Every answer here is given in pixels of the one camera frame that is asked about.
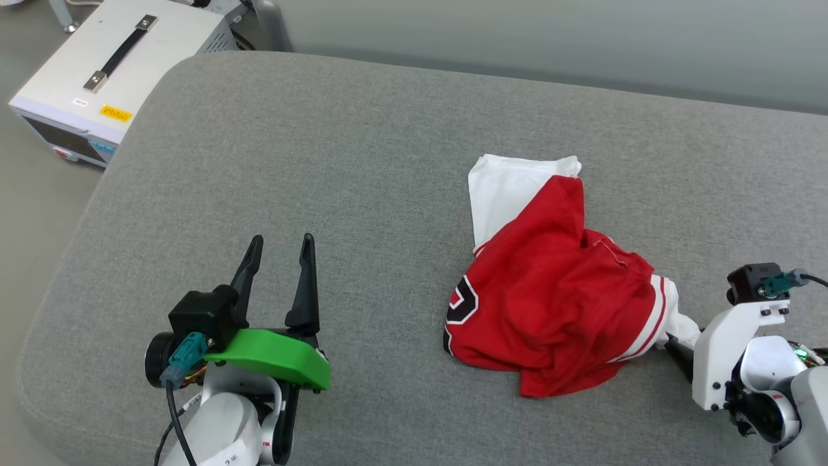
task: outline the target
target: green 3d-printed part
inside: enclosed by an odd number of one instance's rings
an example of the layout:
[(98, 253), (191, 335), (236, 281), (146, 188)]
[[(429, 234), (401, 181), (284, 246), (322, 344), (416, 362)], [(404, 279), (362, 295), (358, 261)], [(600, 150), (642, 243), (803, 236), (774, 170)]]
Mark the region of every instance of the green 3d-printed part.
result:
[(264, 328), (239, 330), (226, 351), (207, 353), (205, 361), (226, 361), (301, 388), (328, 390), (330, 386), (330, 364), (311, 345)]

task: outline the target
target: white cloth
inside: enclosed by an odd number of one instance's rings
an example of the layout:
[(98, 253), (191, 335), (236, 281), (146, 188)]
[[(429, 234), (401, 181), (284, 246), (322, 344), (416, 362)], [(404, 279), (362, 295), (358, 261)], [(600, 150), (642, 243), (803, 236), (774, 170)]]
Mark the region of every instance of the white cloth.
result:
[[(469, 198), (474, 251), (514, 220), (553, 175), (577, 177), (582, 166), (577, 157), (553, 161), (506, 158), (487, 153), (469, 171)], [(678, 311), (678, 291), (669, 279), (653, 275), (656, 301), (641, 334), (618, 360), (641, 356), (656, 345), (663, 348), (667, 333), (692, 349), (701, 332), (693, 319)]]
[(469, 172), (474, 250), (523, 210), (552, 175), (577, 177), (577, 157), (535, 161), (487, 153)]

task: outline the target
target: gray fabric surface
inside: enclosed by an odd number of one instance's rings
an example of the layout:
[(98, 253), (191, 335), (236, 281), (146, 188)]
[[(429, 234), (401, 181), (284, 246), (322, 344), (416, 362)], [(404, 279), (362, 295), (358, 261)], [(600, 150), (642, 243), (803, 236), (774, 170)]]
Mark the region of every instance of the gray fabric surface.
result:
[[(309, 231), (334, 372), (329, 392), (301, 399), (291, 464), (764, 464), (769, 448), (696, 406), (664, 353), (526, 400), (517, 374), (443, 352), (446, 302), (472, 259), (466, 175), (484, 153), (578, 156), (588, 227), (674, 279), (702, 324), (742, 264), (828, 275), (826, 117), (214, 54), (167, 75), (104, 174), (22, 351), (26, 422), (69, 464), (150, 464), (169, 420), (142, 360), (167, 312), (229, 281), (261, 233), (249, 317), (279, 325)], [(773, 330), (828, 344), (826, 291), (794, 299)]]

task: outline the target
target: yellow sticker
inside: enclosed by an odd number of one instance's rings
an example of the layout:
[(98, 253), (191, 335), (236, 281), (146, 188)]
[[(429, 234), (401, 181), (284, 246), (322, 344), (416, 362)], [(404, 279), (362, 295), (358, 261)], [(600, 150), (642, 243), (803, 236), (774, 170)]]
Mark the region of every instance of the yellow sticker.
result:
[(114, 118), (118, 121), (123, 121), (126, 123), (132, 118), (132, 114), (129, 112), (125, 112), (123, 110), (116, 109), (114, 107), (110, 107), (109, 105), (104, 105), (101, 109), (101, 115), (106, 115), (109, 118)]

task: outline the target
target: white sticker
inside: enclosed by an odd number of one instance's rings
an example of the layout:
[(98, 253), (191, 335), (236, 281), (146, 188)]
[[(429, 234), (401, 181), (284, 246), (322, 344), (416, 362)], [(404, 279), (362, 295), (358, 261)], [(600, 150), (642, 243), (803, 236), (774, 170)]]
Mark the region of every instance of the white sticker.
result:
[(219, 451), (212, 458), (204, 461), (201, 466), (244, 466), (255, 464), (252, 462), (250, 452), (241, 439), (236, 440), (226, 449)]
[(199, 401), (201, 401), (201, 393), (199, 393), (198, 395), (193, 396), (192, 398), (190, 398), (190, 401), (187, 401), (187, 402), (186, 402), (186, 403), (185, 403), (185, 404), (181, 407), (181, 409), (183, 409), (184, 411), (186, 411), (186, 410), (188, 410), (188, 409), (189, 409), (192, 405), (194, 405), (194, 404), (198, 403)]

